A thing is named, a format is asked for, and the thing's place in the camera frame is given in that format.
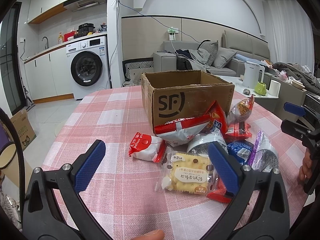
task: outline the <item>hand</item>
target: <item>hand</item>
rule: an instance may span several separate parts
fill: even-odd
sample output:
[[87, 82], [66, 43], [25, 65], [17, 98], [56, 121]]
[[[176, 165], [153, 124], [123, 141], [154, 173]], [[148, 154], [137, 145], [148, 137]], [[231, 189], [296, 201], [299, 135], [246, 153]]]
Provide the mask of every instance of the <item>hand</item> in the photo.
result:
[[306, 153], [304, 155], [304, 158], [302, 160], [302, 166], [299, 169], [299, 179], [300, 180], [305, 180], [306, 177], [308, 179], [311, 178], [311, 176], [312, 176], [311, 167], [312, 167], [312, 160], [310, 159], [310, 151], [307, 148]]
[[137, 236], [131, 240], [163, 240], [163, 239], [164, 239], [164, 232], [162, 230], [154, 230], [144, 234], [143, 236]]

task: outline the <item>green cup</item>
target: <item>green cup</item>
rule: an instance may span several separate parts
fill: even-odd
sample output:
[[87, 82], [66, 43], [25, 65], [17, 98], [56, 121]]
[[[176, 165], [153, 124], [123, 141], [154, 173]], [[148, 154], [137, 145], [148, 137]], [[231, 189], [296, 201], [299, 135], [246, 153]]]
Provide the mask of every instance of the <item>green cup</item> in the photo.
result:
[[254, 91], [259, 95], [265, 96], [267, 94], [267, 86], [265, 83], [258, 82]]

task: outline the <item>kitchen counter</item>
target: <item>kitchen counter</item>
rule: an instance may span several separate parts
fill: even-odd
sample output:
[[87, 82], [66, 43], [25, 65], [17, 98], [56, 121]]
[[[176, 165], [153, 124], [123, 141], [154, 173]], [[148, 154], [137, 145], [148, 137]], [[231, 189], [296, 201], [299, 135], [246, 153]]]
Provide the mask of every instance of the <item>kitchen counter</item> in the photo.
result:
[[47, 53], [49, 53], [49, 52], [52, 52], [52, 51], [54, 51], [54, 50], [56, 50], [56, 49], [61, 49], [61, 48], [63, 48], [63, 47], [66, 47], [68, 44], [71, 44], [71, 43], [74, 43], [74, 42], [77, 42], [77, 41], [82, 41], [82, 40], [91, 39], [91, 38], [94, 38], [94, 37], [105, 36], [105, 35], [107, 35], [107, 32], [94, 33], [94, 34], [89, 35], [89, 36], [83, 36], [83, 37], [80, 37], [80, 38], [73, 39], [73, 40], [71, 40], [71, 41], [66, 41], [66, 42], [64, 42], [64, 43], [62, 43], [62, 44], [58, 44], [58, 45], [55, 45], [55, 46], [53, 46], [53, 47], [51, 47], [51, 48], [48, 48], [48, 49], [46, 49], [46, 50], [43, 50], [43, 51], [41, 51], [41, 52], [33, 55], [32, 57], [28, 57], [27, 60], [26, 60], [24, 63], [28, 63], [28, 62], [30, 62], [31, 60], [34, 60], [34, 59], [36, 59], [37, 57], [40, 57], [40, 56], [42, 56], [42, 55], [44, 55], [44, 54], [47, 54]]

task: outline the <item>white kettle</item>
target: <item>white kettle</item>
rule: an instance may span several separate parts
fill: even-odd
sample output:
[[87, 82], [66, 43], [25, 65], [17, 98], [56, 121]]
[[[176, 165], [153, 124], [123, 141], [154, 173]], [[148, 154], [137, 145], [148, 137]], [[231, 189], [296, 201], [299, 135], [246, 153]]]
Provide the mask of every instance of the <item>white kettle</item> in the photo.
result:
[[242, 82], [242, 85], [244, 87], [248, 87], [252, 89], [255, 88], [259, 79], [259, 70], [262, 70], [261, 82], [263, 82], [263, 76], [264, 76], [264, 70], [265, 70], [264, 66], [247, 61], [246, 63], [244, 63], [244, 68], [245, 68], [244, 78]]

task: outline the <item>soap bottle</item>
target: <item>soap bottle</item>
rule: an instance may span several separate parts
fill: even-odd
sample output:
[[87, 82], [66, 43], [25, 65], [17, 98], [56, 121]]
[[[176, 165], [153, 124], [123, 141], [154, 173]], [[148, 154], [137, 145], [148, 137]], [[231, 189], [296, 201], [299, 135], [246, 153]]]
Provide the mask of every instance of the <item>soap bottle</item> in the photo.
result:
[[59, 33], [58, 44], [62, 44], [62, 43], [63, 43], [63, 36], [61, 35], [61, 33]]

